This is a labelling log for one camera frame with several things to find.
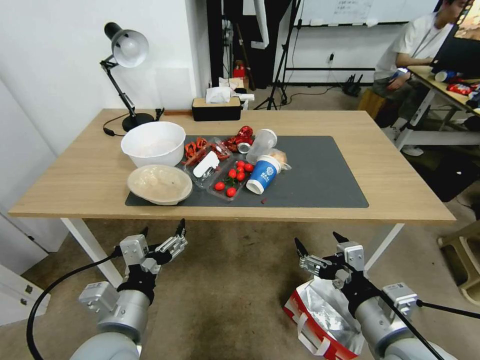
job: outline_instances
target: beige bowl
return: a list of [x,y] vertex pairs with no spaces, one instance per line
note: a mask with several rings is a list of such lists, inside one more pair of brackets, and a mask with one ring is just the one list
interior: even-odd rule
[[157,205],[176,205],[192,193],[190,176],[168,165],[145,165],[134,170],[126,181],[130,191]]

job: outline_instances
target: tissue box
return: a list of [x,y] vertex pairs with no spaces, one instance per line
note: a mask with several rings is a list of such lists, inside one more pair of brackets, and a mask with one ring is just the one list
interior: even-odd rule
[[231,97],[230,102],[208,104],[204,97],[193,99],[191,112],[195,121],[229,121],[240,120],[242,106],[238,97]]

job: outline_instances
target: pants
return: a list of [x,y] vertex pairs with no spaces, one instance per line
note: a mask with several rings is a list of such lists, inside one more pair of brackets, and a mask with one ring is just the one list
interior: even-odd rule
[[373,92],[382,98],[389,99],[398,109],[398,117],[410,121],[427,96],[429,89],[420,82],[411,80],[403,84],[401,88],[391,91],[387,89],[389,82],[389,77],[374,81]]

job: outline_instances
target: desk lamp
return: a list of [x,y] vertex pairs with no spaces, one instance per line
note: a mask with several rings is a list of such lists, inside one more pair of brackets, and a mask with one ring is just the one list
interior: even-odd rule
[[134,68],[143,63],[149,53],[149,42],[141,33],[133,30],[123,30],[114,22],[106,24],[104,30],[105,35],[111,40],[112,55],[100,61],[100,65],[128,109],[129,116],[123,119],[121,123],[123,129],[128,132],[138,125],[150,123],[155,121],[155,119],[147,113],[135,113],[134,103],[127,94],[120,89],[110,70],[117,65],[124,68]]

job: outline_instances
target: gray desk mat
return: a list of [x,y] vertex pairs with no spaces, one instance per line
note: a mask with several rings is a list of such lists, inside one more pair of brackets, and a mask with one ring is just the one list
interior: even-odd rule
[[[195,141],[189,135],[185,143]],[[245,186],[234,201],[209,194],[193,183],[191,195],[178,206],[264,208],[368,208],[369,203],[331,136],[279,136],[292,170],[282,171],[262,195]],[[130,192],[127,206],[158,206]]]

